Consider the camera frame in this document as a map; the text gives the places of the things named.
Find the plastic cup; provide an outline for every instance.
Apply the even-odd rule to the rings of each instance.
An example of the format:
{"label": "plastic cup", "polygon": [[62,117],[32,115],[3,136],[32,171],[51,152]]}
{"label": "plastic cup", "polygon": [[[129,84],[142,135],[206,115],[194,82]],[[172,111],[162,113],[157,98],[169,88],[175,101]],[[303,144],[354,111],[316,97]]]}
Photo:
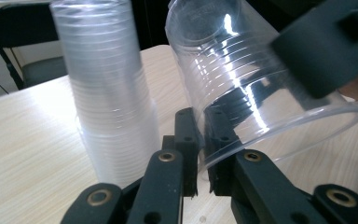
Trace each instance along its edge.
{"label": "plastic cup", "polygon": [[125,39],[124,35],[125,33],[128,33],[128,36],[131,36],[132,34],[136,34],[132,29],[130,29],[131,27],[129,27],[130,24],[123,24],[123,27],[121,29],[116,28],[116,30],[109,30],[109,31],[104,31],[101,33],[94,33],[94,34],[67,34],[67,33],[62,33],[60,34],[60,39],[63,41],[68,41],[68,42],[75,42],[75,43],[79,43],[79,44],[84,44],[84,43],[88,43],[88,44],[93,44],[93,43],[98,43],[98,42],[102,42],[104,40],[114,40],[114,39]]}
{"label": "plastic cup", "polygon": [[149,131],[156,120],[150,117],[136,128],[125,128],[125,132],[117,134],[88,134],[80,130],[101,182],[111,183],[114,179],[115,184],[125,187],[144,174],[150,156],[159,148],[158,133]]}
{"label": "plastic cup", "polygon": [[246,1],[172,1],[166,34],[205,141],[218,116],[238,136],[207,168],[245,147],[281,160],[358,122],[358,103],[314,99],[290,75],[269,49],[278,33]]}
{"label": "plastic cup", "polygon": [[62,35],[68,36],[77,36],[77,35],[98,35],[105,34],[106,31],[114,34],[120,34],[124,29],[128,28],[128,25],[133,22],[132,16],[127,18],[122,18],[122,21],[119,22],[105,22],[95,24],[82,24],[82,25],[70,25],[70,24],[61,24],[60,30]]}

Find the clear plastic cup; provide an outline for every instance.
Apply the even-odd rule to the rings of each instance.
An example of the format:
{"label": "clear plastic cup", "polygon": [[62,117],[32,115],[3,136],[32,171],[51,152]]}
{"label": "clear plastic cup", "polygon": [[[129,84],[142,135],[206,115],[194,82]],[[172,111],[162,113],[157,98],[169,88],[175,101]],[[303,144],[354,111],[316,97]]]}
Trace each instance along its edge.
{"label": "clear plastic cup", "polygon": [[[150,115],[150,118],[144,119],[146,122],[140,122],[131,130],[125,128],[117,135],[88,134],[80,129],[101,182],[111,183],[114,179],[115,184],[125,187],[144,174],[151,154],[159,149],[158,133],[148,129],[156,122],[154,118]],[[143,150],[131,150],[140,147]]]}
{"label": "clear plastic cup", "polygon": [[[123,39],[131,40],[132,38],[134,38],[133,35],[128,35],[128,36],[122,36],[121,38],[117,38],[117,39],[113,39],[113,40],[103,39],[100,41],[93,41],[92,44],[88,43],[86,48],[82,48],[82,50],[99,50],[99,49],[118,48],[118,46],[117,46],[118,41],[122,41]],[[72,40],[72,41],[62,40],[62,42],[68,49],[78,49],[80,46],[84,45],[83,42],[81,42],[81,41],[76,42],[75,40]],[[129,44],[127,44],[126,46],[131,47],[132,46],[131,43],[133,43],[133,42],[135,42],[135,40],[129,41],[128,42]]]}
{"label": "clear plastic cup", "polygon": [[76,55],[76,57],[71,59],[71,62],[82,63],[80,64],[82,67],[88,67],[88,65],[92,68],[99,66],[117,66],[118,63],[124,63],[126,59],[133,60],[137,66],[137,70],[140,69],[139,66],[141,65],[138,58],[135,58],[128,52],[122,52],[120,49],[99,49],[95,51],[68,49],[67,52]]}
{"label": "clear plastic cup", "polygon": [[130,92],[102,92],[100,94],[86,94],[82,91],[77,91],[74,88],[74,94],[79,98],[76,99],[76,104],[79,108],[84,108],[84,111],[89,112],[107,112],[114,114],[115,111],[132,111],[139,108],[139,110],[146,110],[151,105],[149,100],[147,88],[143,87],[144,91],[139,93]]}
{"label": "clear plastic cup", "polygon": [[121,25],[121,28],[115,28],[116,30],[109,30],[109,31],[103,31],[100,33],[94,33],[94,34],[74,34],[74,33],[66,33],[63,32],[60,34],[60,39],[67,41],[67,42],[74,42],[74,43],[98,43],[102,42],[106,39],[109,40],[115,40],[115,39],[125,39],[125,36],[131,36],[132,34],[136,34],[133,30],[129,29],[131,27],[130,24],[124,23]]}
{"label": "clear plastic cup", "polygon": [[101,70],[92,68],[90,70],[91,73],[86,73],[77,68],[77,66],[74,67],[74,70],[75,68],[78,70],[78,73],[72,74],[72,77],[77,77],[77,80],[74,81],[73,85],[76,85],[79,88],[90,89],[91,91],[98,91],[95,89],[102,89],[101,91],[110,90],[110,88],[114,88],[116,85],[124,85],[128,87],[131,83],[139,85],[144,85],[145,83],[145,76],[141,63],[135,64],[132,69],[123,69],[121,66],[116,66],[116,69],[110,71],[103,68]]}
{"label": "clear plastic cup", "polygon": [[136,127],[142,120],[143,114],[131,114],[128,116],[117,116],[110,119],[99,119],[99,118],[88,118],[84,114],[79,113],[79,116],[82,116],[80,120],[82,122],[82,127],[92,133],[102,133],[103,136],[114,136],[123,132],[127,132],[128,129],[133,128],[133,133],[136,133]]}
{"label": "clear plastic cup", "polygon": [[140,57],[132,56],[127,57],[127,59],[117,61],[120,63],[113,66],[104,66],[104,61],[100,61],[97,63],[101,65],[99,67],[94,65],[87,67],[86,62],[80,65],[80,62],[70,59],[65,59],[65,63],[70,71],[69,77],[76,81],[76,85],[80,85],[81,82],[83,83],[82,86],[86,88],[102,88],[107,85],[114,86],[120,82],[131,83],[131,79],[136,79],[139,76],[138,73],[142,70]]}
{"label": "clear plastic cup", "polygon": [[132,16],[128,16],[127,18],[122,18],[123,21],[119,22],[107,22],[107,23],[99,23],[95,24],[82,24],[82,25],[70,25],[70,24],[61,24],[60,29],[62,30],[62,35],[68,36],[77,36],[77,35],[98,35],[105,34],[106,30],[109,33],[113,33],[113,35],[119,35],[122,33],[124,29],[127,29],[126,26],[131,24]]}
{"label": "clear plastic cup", "polygon": [[126,1],[88,1],[88,2],[75,2],[75,1],[56,1],[54,3],[54,16],[60,19],[79,18],[85,17],[99,18],[112,16],[119,19],[117,16],[122,14],[131,13],[131,4]]}
{"label": "clear plastic cup", "polygon": [[[209,141],[211,113],[218,113],[239,138],[207,155],[207,168],[244,147],[281,160],[358,122],[358,103],[337,92],[313,99],[290,75],[269,49],[278,33],[246,1],[170,6],[166,34],[201,132]],[[278,148],[281,139],[290,144]]]}
{"label": "clear plastic cup", "polygon": [[129,122],[136,124],[139,119],[144,117],[146,113],[153,109],[153,106],[148,104],[148,102],[144,102],[143,105],[145,106],[133,106],[132,108],[124,109],[118,107],[116,111],[109,111],[109,105],[92,110],[89,110],[87,107],[82,107],[83,105],[81,105],[78,108],[78,116],[80,117],[83,125],[90,123],[97,126],[107,126],[109,128],[113,127],[113,124],[119,124],[121,126],[123,123]]}
{"label": "clear plastic cup", "polygon": [[[140,104],[142,104],[143,106],[140,107],[137,104],[131,102],[130,105],[128,105],[128,103],[126,103],[125,101],[120,101],[120,102],[114,102],[113,104],[110,103],[93,103],[92,102],[93,98],[89,98],[89,99],[85,99],[82,101],[76,101],[76,103],[78,104],[78,108],[79,108],[79,113],[81,113],[82,115],[92,115],[93,117],[96,118],[100,118],[100,119],[104,119],[104,117],[116,117],[115,116],[115,112],[118,111],[120,113],[130,113],[131,111],[140,111],[142,113],[142,110],[146,110],[147,108],[149,108],[150,106],[147,106],[147,101],[140,101]],[[94,97],[94,100],[100,100],[103,101],[105,98],[102,97]]]}

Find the transparent cup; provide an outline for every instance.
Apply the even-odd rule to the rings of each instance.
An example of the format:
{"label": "transparent cup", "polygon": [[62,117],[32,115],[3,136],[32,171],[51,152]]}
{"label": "transparent cup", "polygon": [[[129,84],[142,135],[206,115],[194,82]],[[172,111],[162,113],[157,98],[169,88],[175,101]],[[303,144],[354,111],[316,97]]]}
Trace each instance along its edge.
{"label": "transparent cup", "polygon": [[82,25],[70,25],[61,24],[60,29],[63,35],[76,36],[76,35],[98,35],[105,34],[106,30],[110,33],[120,34],[122,30],[126,29],[129,24],[132,23],[132,16],[119,22],[99,23],[95,24],[82,24]]}
{"label": "transparent cup", "polygon": [[245,147],[281,160],[358,122],[358,103],[338,92],[312,98],[269,49],[278,33],[241,0],[172,0],[166,34],[205,141],[227,119],[238,139],[206,168]]}
{"label": "transparent cup", "polygon": [[81,116],[82,118],[80,120],[82,122],[82,127],[84,127],[85,130],[88,130],[88,132],[100,133],[103,134],[103,136],[113,137],[112,133],[116,135],[117,133],[127,132],[127,129],[136,129],[139,122],[143,119],[143,116],[145,116],[145,112],[134,111],[133,113],[124,113],[115,117],[111,116],[112,118],[109,119],[100,118],[98,115],[99,114],[97,114],[96,118],[94,116],[85,116],[84,113],[78,114],[78,116]]}
{"label": "transparent cup", "polygon": [[123,188],[145,173],[150,155],[159,148],[158,133],[150,132],[156,122],[156,114],[150,114],[134,127],[126,126],[110,134],[90,133],[78,122],[81,138],[101,182],[111,183],[114,179]]}
{"label": "transparent cup", "polygon": [[67,51],[69,53],[76,55],[72,58],[72,61],[76,63],[87,63],[87,64],[81,64],[83,66],[88,66],[88,65],[93,67],[97,67],[98,65],[111,66],[111,65],[116,65],[117,63],[122,63],[126,59],[133,59],[136,62],[138,61],[136,56],[132,55],[129,51],[130,49],[137,49],[136,47],[126,48],[126,51],[122,51],[122,49],[124,48],[120,47],[120,48],[95,49],[95,50],[68,49]]}
{"label": "transparent cup", "polygon": [[[99,50],[99,49],[113,49],[113,48],[117,48],[117,42],[122,41],[123,39],[133,39],[134,36],[133,35],[128,35],[128,36],[121,36],[120,38],[117,39],[102,39],[100,41],[93,41],[92,45],[90,42],[88,42],[88,45],[86,48],[83,48],[83,50]],[[65,46],[68,49],[78,49],[79,46],[84,45],[84,43],[82,41],[78,41],[75,42],[75,40],[62,40],[62,42],[65,44]]]}
{"label": "transparent cup", "polygon": [[128,27],[130,26],[130,24],[127,23],[123,23],[118,27],[106,27],[106,29],[104,29],[103,31],[101,31],[100,33],[92,33],[92,34],[81,34],[79,32],[77,33],[70,33],[69,31],[66,32],[66,30],[62,31],[62,34],[60,34],[60,38],[68,41],[68,42],[75,42],[75,43],[95,43],[95,42],[101,42],[104,40],[112,40],[112,39],[124,39],[125,36],[131,36],[131,38],[134,38],[134,36],[132,36],[132,34],[136,34],[133,30],[129,29]]}

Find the chair backrest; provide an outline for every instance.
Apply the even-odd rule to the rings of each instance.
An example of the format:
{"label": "chair backrest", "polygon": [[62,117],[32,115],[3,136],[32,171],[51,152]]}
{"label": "chair backrest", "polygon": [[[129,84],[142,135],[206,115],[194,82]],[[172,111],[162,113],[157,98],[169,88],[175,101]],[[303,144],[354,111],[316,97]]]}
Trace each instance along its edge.
{"label": "chair backrest", "polygon": [[48,3],[13,4],[0,8],[0,54],[17,87],[23,82],[4,49],[58,40]]}
{"label": "chair backrest", "polygon": [[[140,49],[168,44],[164,31],[169,0],[131,0]],[[23,81],[4,49],[59,40],[49,3],[12,4],[0,8],[0,54],[17,87]]]}

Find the light wood tabletop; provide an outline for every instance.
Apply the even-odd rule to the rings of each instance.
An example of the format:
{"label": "light wood tabletop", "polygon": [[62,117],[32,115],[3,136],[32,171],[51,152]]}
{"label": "light wood tabletop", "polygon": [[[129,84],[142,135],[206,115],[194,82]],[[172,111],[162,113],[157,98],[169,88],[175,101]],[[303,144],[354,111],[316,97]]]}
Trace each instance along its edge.
{"label": "light wood tabletop", "polygon": [[[188,107],[169,46],[141,52],[157,103],[160,135],[172,135],[174,114]],[[277,165],[299,188],[335,183],[358,192],[358,124]],[[0,97],[0,223],[59,223],[97,178],[76,129],[68,77]],[[235,223],[229,198],[185,198],[183,223]]]}

